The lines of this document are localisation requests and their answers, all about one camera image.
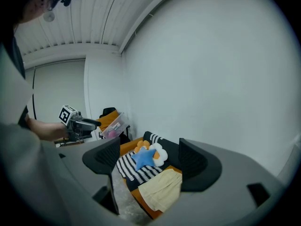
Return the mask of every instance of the beige cloth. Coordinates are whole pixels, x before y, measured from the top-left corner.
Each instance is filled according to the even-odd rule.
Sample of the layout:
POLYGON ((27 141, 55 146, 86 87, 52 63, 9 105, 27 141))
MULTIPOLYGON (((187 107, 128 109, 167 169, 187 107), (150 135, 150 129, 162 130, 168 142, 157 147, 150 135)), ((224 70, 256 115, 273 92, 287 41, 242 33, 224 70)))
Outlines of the beige cloth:
POLYGON ((167 169, 140 185, 139 192, 153 210, 165 212, 180 196, 182 174, 167 169))

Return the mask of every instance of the blue star plush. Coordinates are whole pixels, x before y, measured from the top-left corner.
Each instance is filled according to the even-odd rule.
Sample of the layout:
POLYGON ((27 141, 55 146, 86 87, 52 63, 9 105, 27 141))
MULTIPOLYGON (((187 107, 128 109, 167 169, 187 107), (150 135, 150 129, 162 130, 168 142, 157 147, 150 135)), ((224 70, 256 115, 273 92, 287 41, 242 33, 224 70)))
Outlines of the blue star plush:
POLYGON ((146 150, 144 147, 141 147, 137 154, 132 155, 131 157, 136 161, 136 171, 143 166, 155 166, 154 160, 152 159, 155 152, 156 149, 146 150))

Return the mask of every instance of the floor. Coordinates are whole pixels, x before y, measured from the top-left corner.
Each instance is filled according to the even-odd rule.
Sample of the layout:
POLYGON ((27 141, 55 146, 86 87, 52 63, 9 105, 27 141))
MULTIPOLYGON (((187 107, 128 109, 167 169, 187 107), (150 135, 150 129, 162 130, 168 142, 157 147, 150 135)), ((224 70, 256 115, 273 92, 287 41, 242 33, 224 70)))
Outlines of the floor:
POLYGON ((121 174, 115 166, 112 172, 114 196, 119 209, 119 217, 137 225, 146 225, 152 219, 140 208, 126 187, 121 174))

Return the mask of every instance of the orange flower plush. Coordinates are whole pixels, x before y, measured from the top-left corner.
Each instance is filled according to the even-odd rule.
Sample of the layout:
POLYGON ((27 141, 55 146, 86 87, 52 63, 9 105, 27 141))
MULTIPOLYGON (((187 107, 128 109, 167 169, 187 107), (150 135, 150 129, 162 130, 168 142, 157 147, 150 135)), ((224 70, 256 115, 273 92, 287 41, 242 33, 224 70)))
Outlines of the orange flower plush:
POLYGON ((145 147, 146 150, 148 150, 150 147, 150 143, 148 141, 139 141, 134 149, 134 152, 138 153, 138 151, 140 151, 141 147, 143 146, 145 147))

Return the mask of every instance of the black and white striped fabric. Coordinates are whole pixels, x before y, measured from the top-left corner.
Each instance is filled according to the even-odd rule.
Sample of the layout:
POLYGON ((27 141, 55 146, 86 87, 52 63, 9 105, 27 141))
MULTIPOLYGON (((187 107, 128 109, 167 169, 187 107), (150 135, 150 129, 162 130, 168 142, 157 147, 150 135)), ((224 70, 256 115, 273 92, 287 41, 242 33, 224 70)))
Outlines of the black and white striped fabric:
POLYGON ((155 144, 155 143, 158 143, 158 140, 163 140, 162 137, 156 135, 156 134, 153 134, 151 132, 145 132, 144 136, 143 136, 143 139, 144 140, 147 140, 149 141, 149 143, 152 145, 152 144, 155 144))
POLYGON ((147 182, 169 166, 169 163, 164 163, 162 167, 144 166, 136 171, 135 160, 131 158, 133 154, 135 154, 134 151, 123 155, 116 164, 118 171, 126 179, 127 187, 130 191, 137 189, 139 185, 147 182))

